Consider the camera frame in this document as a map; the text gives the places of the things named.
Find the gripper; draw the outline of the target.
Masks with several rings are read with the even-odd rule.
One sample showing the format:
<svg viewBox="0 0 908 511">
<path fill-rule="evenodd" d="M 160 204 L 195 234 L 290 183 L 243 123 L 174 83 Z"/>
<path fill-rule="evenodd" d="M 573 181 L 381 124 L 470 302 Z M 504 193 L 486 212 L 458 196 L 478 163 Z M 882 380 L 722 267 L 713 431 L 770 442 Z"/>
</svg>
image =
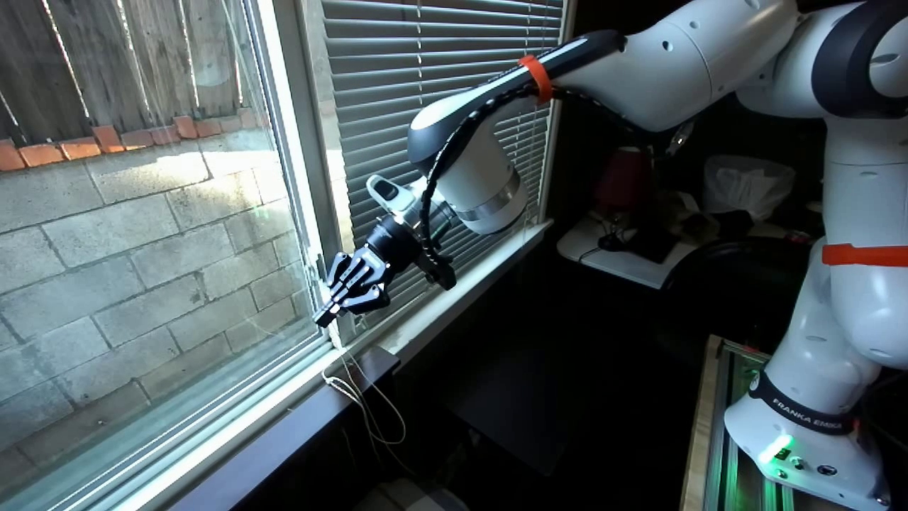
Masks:
<svg viewBox="0 0 908 511">
<path fill-rule="evenodd" d="M 386 214 L 367 235 L 361 252 L 337 253 L 326 278 L 327 298 L 314 315 L 327 328 L 340 316 L 362 316 L 388 307 L 388 284 L 416 261 L 421 242 L 402 218 Z M 367 276 L 356 276 L 365 262 Z"/>
</svg>

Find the red lamp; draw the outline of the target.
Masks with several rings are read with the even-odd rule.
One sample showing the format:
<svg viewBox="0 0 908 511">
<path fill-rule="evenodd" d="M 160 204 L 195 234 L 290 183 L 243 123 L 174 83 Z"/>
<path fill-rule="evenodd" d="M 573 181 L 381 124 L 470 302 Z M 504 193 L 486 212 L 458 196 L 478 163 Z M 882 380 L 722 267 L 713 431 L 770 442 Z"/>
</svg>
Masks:
<svg viewBox="0 0 908 511">
<path fill-rule="evenodd" d="M 619 148 L 594 187 L 594 210 L 600 216 L 639 210 L 651 185 L 652 162 L 639 148 Z"/>
</svg>

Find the black office chair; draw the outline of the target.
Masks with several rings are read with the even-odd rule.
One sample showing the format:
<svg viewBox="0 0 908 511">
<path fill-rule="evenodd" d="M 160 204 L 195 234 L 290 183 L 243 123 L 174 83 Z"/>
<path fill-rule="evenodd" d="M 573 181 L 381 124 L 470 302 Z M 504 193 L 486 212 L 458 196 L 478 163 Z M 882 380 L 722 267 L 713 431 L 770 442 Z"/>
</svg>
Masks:
<svg viewBox="0 0 908 511">
<path fill-rule="evenodd" d="M 661 326 L 691 340 L 717 334 L 773 352 L 790 324 L 811 248 L 777 237 L 697 247 L 672 268 L 660 288 Z"/>
</svg>

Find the window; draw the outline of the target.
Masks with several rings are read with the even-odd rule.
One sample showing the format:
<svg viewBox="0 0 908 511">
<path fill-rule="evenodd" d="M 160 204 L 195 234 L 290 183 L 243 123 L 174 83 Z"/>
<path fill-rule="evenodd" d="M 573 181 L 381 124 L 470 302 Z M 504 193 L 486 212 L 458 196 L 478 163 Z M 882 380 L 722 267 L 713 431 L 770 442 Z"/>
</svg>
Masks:
<svg viewBox="0 0 908 511">
<path fill-rule="evenodd" d="M 0 511 L 119 507 L 145 474 L 438 290 L 321 328 L 351 252 L 321 0 L 249 0 L 266 111 L 0 140 Z"/>
</svg>

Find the white plastic bag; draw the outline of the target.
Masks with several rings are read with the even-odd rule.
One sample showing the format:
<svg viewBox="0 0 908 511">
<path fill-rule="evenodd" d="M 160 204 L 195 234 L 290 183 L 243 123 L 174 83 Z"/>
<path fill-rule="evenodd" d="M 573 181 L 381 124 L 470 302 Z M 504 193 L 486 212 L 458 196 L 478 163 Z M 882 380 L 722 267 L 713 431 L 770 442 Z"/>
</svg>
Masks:
<svg viewBox="0 0 908 511">
<path fill-rule="evenodd" d="M 703 210 L 745 211 L 755 222 L 768 220 L 791 194 L 795 169 L 742 155 L 713 155 L 704 163 Z"/>
</svg>

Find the white table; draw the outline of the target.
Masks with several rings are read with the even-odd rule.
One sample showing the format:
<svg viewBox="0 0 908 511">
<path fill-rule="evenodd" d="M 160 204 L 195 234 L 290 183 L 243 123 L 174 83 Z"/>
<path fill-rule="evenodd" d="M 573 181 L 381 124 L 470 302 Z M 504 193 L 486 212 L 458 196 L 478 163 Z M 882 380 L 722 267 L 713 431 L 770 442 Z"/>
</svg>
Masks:
<svg viewBox="0 0 908 511">
<path fill-rule="evenodd" d="M 586 265 L 588 268 L 619 276 L 619 278 L 645 285 L 645 287 L 659 289 L 667 280 L 672 269 L 688 253 L 697 249 L 696 245 L 679 241 L 672 247 L 663 262 L 655 263 L 628 251 L 602 250 L 599 247 L 599 239 L 610 231 L 609 222 L 604 222 L 596 214 L 589 213 L 558 240 L 558 253 L 564 258 Z"/>
</svg>

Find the white window blind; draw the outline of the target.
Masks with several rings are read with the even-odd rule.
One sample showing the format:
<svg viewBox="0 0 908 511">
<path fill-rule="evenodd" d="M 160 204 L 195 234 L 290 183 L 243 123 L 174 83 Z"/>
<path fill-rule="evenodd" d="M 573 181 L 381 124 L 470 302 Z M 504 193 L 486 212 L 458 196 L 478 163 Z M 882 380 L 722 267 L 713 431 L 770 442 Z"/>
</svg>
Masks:
<svg viewBox="0 0 908 511">
<path fill-rule="evenodd" d="M 324 48 L 351 240 L 361 245 L 383 215 L 367 193 L 377 175 L 408 185 L 406 156 L 419 109 L 464 92 L 562 38 L 564 0 L 321 0 Z"/>
</svg>

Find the wooden fence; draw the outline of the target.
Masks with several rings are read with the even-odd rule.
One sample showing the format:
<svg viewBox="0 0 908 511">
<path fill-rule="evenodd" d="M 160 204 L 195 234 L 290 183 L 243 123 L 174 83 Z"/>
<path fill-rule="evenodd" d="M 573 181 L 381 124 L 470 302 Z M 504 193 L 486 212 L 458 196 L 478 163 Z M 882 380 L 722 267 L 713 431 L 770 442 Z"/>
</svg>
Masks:
<svg viewBox="0 0 908 511">
<path fill-rule="evenodd" d="M 248 2 L 0 0 L 0 140 L 262 120 Z"/>
</svg>

